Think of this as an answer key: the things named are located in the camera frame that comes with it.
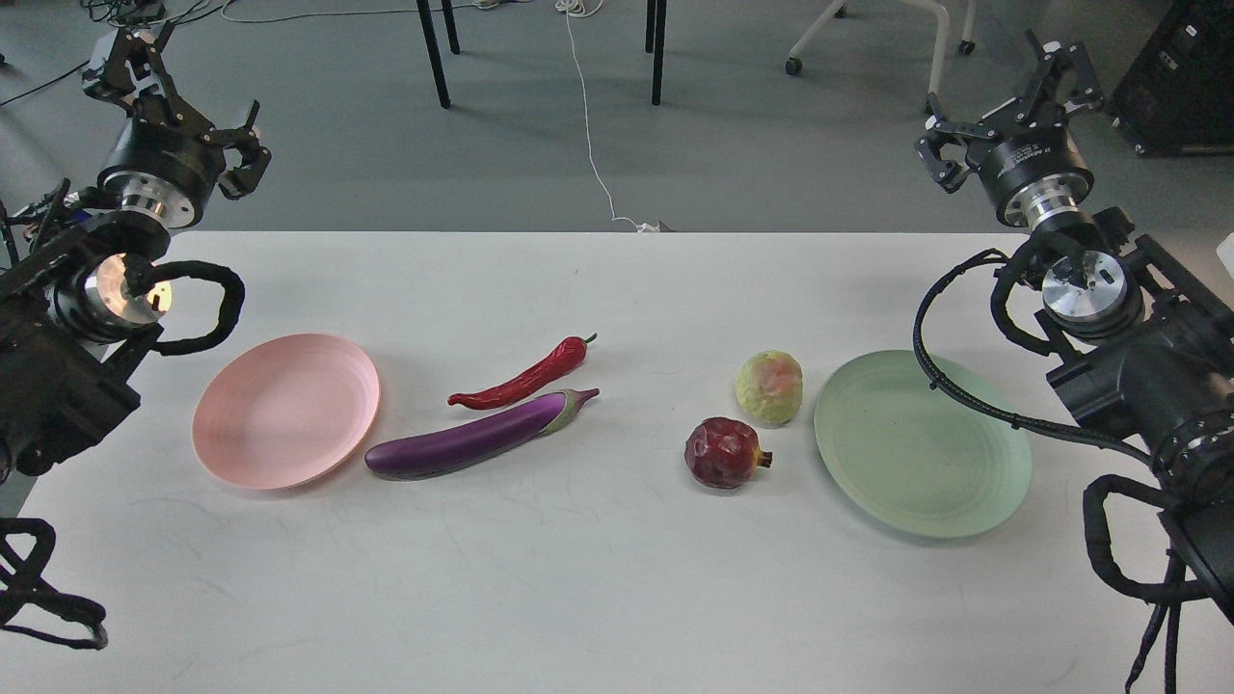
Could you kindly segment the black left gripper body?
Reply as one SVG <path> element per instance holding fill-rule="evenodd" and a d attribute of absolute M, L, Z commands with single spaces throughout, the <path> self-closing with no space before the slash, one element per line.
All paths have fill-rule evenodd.
<path fill-rule="evenodd" d="M 225 165 L 220 149 L 201 140 L 213 128 L 211 119 L 168 93 L 118 98 L 118 106 L 126 126 L 97 173 L 97 186 L 117 195 L 143 177 L 157 179 L 184 199 L 181 205 L 206 209 Z"/>

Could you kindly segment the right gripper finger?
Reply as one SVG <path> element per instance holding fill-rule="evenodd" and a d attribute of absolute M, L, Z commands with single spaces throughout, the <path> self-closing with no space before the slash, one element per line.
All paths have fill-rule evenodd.
<path fill-rule="evenodd" d="M 914 149 L 930 180 L 943 191 L 955 193 L 965 182 L 971 167 L 960 159 L 946 158 L 944 154 L 949 149 L 960 147 L 967 149 L 970 144 L 979 142 L 992 142 L 993 128 L 982 123 L 969 123 L 943 119 L 943 116 L 929 116 L 926 119 L 926 133 L 918 136 Z"/>
<path fill-rule="evenodd" d="M 1004 104 L 993 110 L 993 122 L 1009 128 L 1062 127 L 1077 114 L 1101 114 L 1106 93 L 1083 42 L 1062 44 L 1024 32 L 1035 63 Z"/>

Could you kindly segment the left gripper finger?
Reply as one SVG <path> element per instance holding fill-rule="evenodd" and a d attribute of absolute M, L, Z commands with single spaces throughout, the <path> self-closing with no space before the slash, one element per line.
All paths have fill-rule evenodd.
<path fill-rule="evenodd" d="M 260 102 L 253 100 L 243 121 L 232 128 L 210 128 L 200 140 L 207 148 L 217 152 L 234 152 L 239 159 L 218 175 L 218 190 L 228 200 L 241 200 L 255 191 L 267 168 L 271 162 L 271 152 L 262 144 L 255 119 L 260 114 Z"/>
<path fill-rule="evenodd" d="M 137 121 L 180 121 L 179 93 L 163 59 L 173 33 L 173 25 L 162 25 L 101 37 L 81 70 L 81 91 Z"/>

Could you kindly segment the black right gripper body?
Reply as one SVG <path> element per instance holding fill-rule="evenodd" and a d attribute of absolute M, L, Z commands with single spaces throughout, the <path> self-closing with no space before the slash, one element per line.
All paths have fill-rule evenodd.
<path fill-rule="evenodd" d="M 993 205 L 996 219 L 1009 227 L 1030 226 L 1024 189 L 1062 183 L 1074 201 L 1091 194 L 1095 177 L 1067 131 L 1066 111 L 1037 111 L 1023 121 L 1016 111 L 990 111 L 979 119 L 995 130 L 992 144 L 981 147 L 976 173 Z"/>

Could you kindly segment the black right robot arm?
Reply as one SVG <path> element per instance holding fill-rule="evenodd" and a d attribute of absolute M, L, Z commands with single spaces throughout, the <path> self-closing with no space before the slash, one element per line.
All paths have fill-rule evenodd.
<path fill-rule="evenodd" d="M 1083 211 L 1095 177 L 1067 131 L 1104 95 L 1082 43 L 1033 44 L 1018 93 L 974 122 L 926 101 L 916 149 L 930 180 L 956 191 L 981 180 L 996 219 L 1028 236 L 1013 254 L 987 249 L 953 268 L 917 307 L 912 351 L 930 389 L 1013 429 L 1116 451 L 1153 485 L 1107 474 L 1083 491 L 1088 564 L 1123 596 L 1153 608 L 1125 685 L 1162 640 L 1164 690 L 1177 689 L 1186 601 L 1232 616 L 1232 307 L 1119 207 Z M 1030 353 L 1055 356 L 1049 387 L 1060 424 L 1009 412 L 949 378 L 926 349 L 930 304 L 961 274 L 993 265 L 993 325 Z"/>

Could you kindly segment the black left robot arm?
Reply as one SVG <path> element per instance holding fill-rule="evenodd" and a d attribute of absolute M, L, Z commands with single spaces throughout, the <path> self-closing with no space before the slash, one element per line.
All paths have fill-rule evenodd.
<path fill-rule="evenodd" d="M 258 104 L 221 128 L 181 96 L 164 62 L 173 30 L 123 25 L 81 70 L 83 91 L 126 116 L 96 184 L 63 180 L 2 214 L 2 629 L 68 650 L 105 650 L 106 611 L 44 579 L 57 533 L 21 509 L 39 475 L 136 412 L 130 378 L 146 356 L 204 352 L 233 333 L 238 274 L 167 262 L 167 251 L 215 191 L 247 198 L 271 161 Z"/>

